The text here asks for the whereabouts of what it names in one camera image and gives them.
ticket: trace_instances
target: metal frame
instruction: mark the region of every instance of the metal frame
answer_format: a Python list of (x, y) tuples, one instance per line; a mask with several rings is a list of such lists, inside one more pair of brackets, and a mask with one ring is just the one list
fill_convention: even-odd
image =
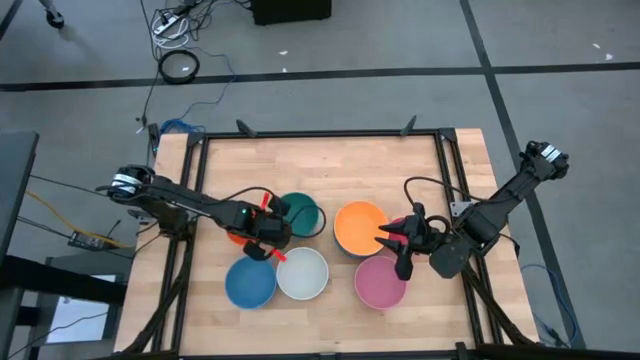
[[(256, 139), (281, 139), (281, 138), (320, 138), (320, 137), (371, 137), (371, 136), (400, 136), (399, 130), (312, 130), (312, 131), (270, 131), (258, 133)], [(455, 129), (453, 128), (441, 128), (441, 129), (415, 129), (411, 130), (408, 136), (432, 136), (436, 146), (436, 155), (438, 156), (438, 162), (440, 165), (441, 176), (445, 183), (453, 185), (451, 183), (451, 175), (449, 174), (449, 167), (447, 163), (447, 157), (445, 153), (445, 143), (450, 145), (452, 161), (456, 169), (456, 174), (459, 181), (459, 186), (464, 191), (469, 191), (466, 181), (464, 166), (462, 163), (462, 157), (460, 154), (460, 148), (458, 146), (457, 137), (455, 136)], [(189, 180), (189, 173), (191, 170), (191, 162), (193, 159), (193, 152), (196, 144), (200, 144), (200, 158), (198, 161), (198, 167), (196, 171), (196, 183), (195, 190), (202, 191), (204, 185), (204, 176), (207, 164), (207, 154), (209, 149), (209, 142), (212, 140), (225, 140), (225, 139), (247, 139), (245, 134), (237, 132), (228, 133), (191, 133), (187, 139), (187, 148), (185, 151), (182, 176), (180, 184), (186, 186)], [(451, 189), (445, 188), (445, 197), (447, 202), (451, 203), (455, 201), (454, 193)], [(187, 242), (184, 252), (183, 261), (191, 263), (193, 259), (194, 243)], [(167, 260), (164, 269), (161, 297), (162, 300), (171, 285), (172, 277), (175, 267), (176, 252), (178, 244), (176, 241), (172, 241), (169, 246), (169, 252), (167, 254)], [(491, 292), (491, 284), (489, 283), (488, 271), (483, 259), (477, 258), (477, 267), (481, 274), (481, 281), (483, 285)], [(188, 268), (187, 279), (190, 276), (191, 267)], [(480, 316), (478, 313), (478, 307), (476, 304), (475, 293), (471, 285), (463, 280), (463, 286), (465, 290), (465, 300), (467, 310), (469, 313), (469, 323), (473, 334), (473, 339), (476, 347), (481, 344), (485, 344), (484, 336), (482, 333), (482, 326), (480, 323)], [(173, 324), (173, 333), (171, 337), (171, 350), (179, 353), (180, 342), (182, 338), (182, 330), (184, 325), (184, 317), (186, 311), (186, 300), (188, 295), (188, 281), (178, 296), (178, 304), (176, 310), (176, 316)], [(502, 344), (502, 336), (500, 328), (493, 319), (493, 316), (489, 314), (491, 333), (494, 342)], [(162, 340), (164, 336), (164, 319), (161, 322), (158, 330), (156, 331), (153, 342), (152, 351), (159, 351), (162, 348)], [(460, 351), (464, 351), (465, 354), (470, 354), (473, 351), (467, 351), (464, 349), (463, 343), (456, 344), (456, 350), (425, 350), (425, 351), (393, 351), (393, 352), (363, 352), (363, 353), (340, 353), (339, 356), (342, 359), (440, 359), (440, 358), (455, 358), (460, 355)], [(205, 356), (181, 356), (181, 359), (187, 360), (205, 360), (205, 359), (309, 359), (311, 358), (335, 358), (337, 354), (264, 354), (264, 355), (205, 355)]]

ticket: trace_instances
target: wooden tabletop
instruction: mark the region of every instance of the wooden tabletop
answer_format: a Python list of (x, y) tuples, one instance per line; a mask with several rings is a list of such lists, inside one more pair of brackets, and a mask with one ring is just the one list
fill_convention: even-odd
[[(457, 130), (460, 152), (471, 193), (490, 196), (496, 181), (479, 129)], [(165, 135), (156, 160), (159, 175), (180, 180), (186, 135)], [(194, 151), (193, 188), (200, 149)], [(455, 174), (448, 157), (450, 173)], [(296, 139), (233, 139), (209, 144), (203, 192), (224, 197), (261, 185), (280, 195), (309, 194), (327, 213), (326, 230), (314, 239), (293, 242), (290, 248), (317, 249), (329, 264), (327, 288), (316, 298), (296, 301), (280, 290), (262, 309), (247, 311), (227, 299), (224, 279), (229, 266), (243, 256), (213, 221), (200, 219), (187, 298), (182, 355), (361, 352), (452, 349), (464, 341), (473, 348), (469, 316), (460, 276), (442, 279), (427, 263), (414, 257), (407, 294), (394, 309), (371, 309), (357, 297), (353, 277), (359, 260), (336, 247), (332, 235), (336, 212), (348, 202), (367, 200), (389, 219), (411, 213), (402, 184), (413, 175), (441, 178), (435, 143), (430, 137), (359, 137)], [(409, 190), (428, 214), (447, 215), (443, 189), (415, 182)], [(260, 203), (262, 193), (241, 199)], [(140, 236), (138, 246), (157, 234)], [(158, 239), (141, 251), (133, 264), (127, 298), (116, 339), (116, 350), (129, 345), (158, 303), (168, 241)], [(181, 259), (178, 253), (179, 268)], [(522, 332), (537, 339), (513, 245), (501, 240), (487, 255), (493, 292), (498, 303)], [(486, 340), (490, 330), (482, 301), (477, 298)], [(167, 316), (164, 336), (168, 348), (175, 315)]]

